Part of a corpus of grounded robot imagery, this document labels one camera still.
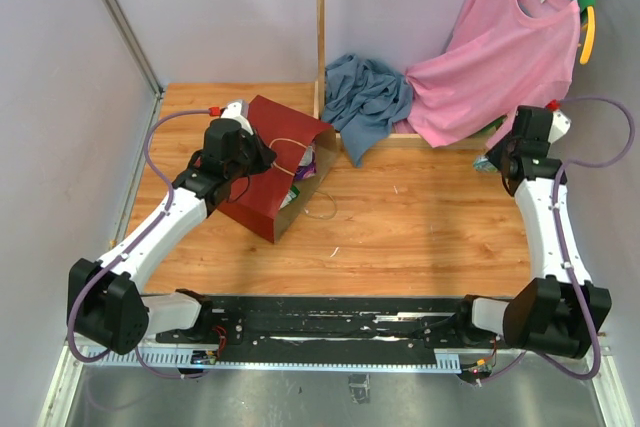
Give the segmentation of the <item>purple snack bag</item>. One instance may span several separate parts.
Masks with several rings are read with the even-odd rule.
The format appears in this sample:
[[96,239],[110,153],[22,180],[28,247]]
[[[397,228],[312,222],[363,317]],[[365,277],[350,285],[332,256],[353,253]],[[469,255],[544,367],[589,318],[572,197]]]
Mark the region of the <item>purple snack bag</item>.
[[317,173],[315,145],[307,147],[294,173],[294,181],[302,181],[314,177]]

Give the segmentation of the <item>green candy snack bag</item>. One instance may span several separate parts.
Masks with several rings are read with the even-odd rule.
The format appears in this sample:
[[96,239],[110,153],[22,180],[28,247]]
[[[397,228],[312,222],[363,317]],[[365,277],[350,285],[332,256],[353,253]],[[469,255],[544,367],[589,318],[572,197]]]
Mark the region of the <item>green candy snack bag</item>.
[[475,158],[473,168],[481,173],[497,173],[499,171],[485,155],[479,155]]

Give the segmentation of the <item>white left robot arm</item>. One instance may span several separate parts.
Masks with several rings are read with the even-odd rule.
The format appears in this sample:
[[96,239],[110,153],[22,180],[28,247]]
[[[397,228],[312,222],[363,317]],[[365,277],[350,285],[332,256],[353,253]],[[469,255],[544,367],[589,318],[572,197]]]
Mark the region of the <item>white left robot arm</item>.
[[212,335],[208,297],[187,290],[141,294],[177,244],[229,200],[233,183],[268,171],[276,159],[245,115],[231,106],[207,113],[212,121],[202,148],[167,184],[156,209],[99,259],[81,258],[71,267],[67,340],[72,352],[79,351],[77,335],[120,355],[136,349],[144,338],[168,331],[181,331],[195,343]]

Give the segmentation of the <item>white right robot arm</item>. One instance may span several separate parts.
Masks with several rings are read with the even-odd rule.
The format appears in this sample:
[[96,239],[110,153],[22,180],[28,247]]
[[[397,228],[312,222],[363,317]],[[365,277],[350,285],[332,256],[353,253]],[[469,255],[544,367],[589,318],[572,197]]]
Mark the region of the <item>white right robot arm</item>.
[[511,348],[579,359],[611,310],[609,291],[593,284],[573,237],[562,162],[548,155],[569,126],[560,111],[520,106],[487,153],[523,219],[531,280],[511,300],[465,296],[452,324],[463,346],[499,336]]

